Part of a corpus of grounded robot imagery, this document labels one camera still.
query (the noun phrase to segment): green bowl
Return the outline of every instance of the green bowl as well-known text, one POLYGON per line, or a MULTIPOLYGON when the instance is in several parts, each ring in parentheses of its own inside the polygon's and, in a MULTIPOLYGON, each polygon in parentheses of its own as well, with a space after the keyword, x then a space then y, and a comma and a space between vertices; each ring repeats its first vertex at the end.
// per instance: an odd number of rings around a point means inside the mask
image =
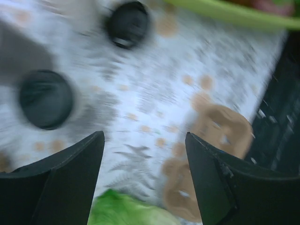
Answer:
POLYGON ((299 17, 283 17, 267 14, 252 8, 239 6, 224 0, 165 0, 194 12, 236 25, 277 31, 281 29, 300 30, 299 17))

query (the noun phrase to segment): black keyboard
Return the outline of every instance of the black keyboard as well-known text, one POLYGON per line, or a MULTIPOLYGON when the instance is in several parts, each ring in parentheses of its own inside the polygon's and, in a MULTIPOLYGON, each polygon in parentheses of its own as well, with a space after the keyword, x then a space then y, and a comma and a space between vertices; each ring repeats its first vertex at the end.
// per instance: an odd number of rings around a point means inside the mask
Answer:
POLYGON ((252 124, 246 161, 300 175, 300 32, 290 33, 252 124))

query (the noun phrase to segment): white patterned tablecloth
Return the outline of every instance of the white patterned tablecloth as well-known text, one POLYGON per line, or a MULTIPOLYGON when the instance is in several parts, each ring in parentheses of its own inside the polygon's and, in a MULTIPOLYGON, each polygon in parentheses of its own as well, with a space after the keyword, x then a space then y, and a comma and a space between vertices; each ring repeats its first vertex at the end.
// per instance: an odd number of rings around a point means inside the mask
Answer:
MULTIPOLYGON (((99 2, 102 15, 117 1, 99 2)), ((113 46, 103 30, 73 32, 59 10, 38 0, 2 0, 0 15, 56 56, 57 70, 88 95, 82 118, 54 131, 15 113, 13 88, 0 88, 0 151, 14 168, 103 130, 106 143, 95 196, 107 188, 161 205, 161 165, 185 154, 184 139, 203 105, 255 116, 285 31, 264 33, 147 0, 151 35, 138 48, 113 46)))

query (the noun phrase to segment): black rubber cap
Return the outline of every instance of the black rubber cap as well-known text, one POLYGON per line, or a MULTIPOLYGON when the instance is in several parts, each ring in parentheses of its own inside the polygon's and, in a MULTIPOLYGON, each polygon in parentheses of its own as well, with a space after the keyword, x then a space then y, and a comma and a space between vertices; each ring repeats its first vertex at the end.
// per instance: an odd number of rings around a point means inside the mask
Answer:
POLYGON ((50 70, 29 72, 20 84, 19 103, 34 126, 54 130, 71 114, 74 98, 67 81, 50 70))
POLYGON ((139 44, 149 29, 145 6, 132 1, 119 6, 106 21, 109 39, 118 47, 129 49, 139 44))

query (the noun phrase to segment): green lettuce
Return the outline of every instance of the green lettuce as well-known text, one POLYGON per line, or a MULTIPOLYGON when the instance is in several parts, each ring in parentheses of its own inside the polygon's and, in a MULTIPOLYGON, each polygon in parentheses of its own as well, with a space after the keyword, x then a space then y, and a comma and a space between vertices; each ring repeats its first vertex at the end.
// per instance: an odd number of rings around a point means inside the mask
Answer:
POLYGON ((88 225, 180 225, 180 222, 164 209, 109 189, 95 200, 88 225))

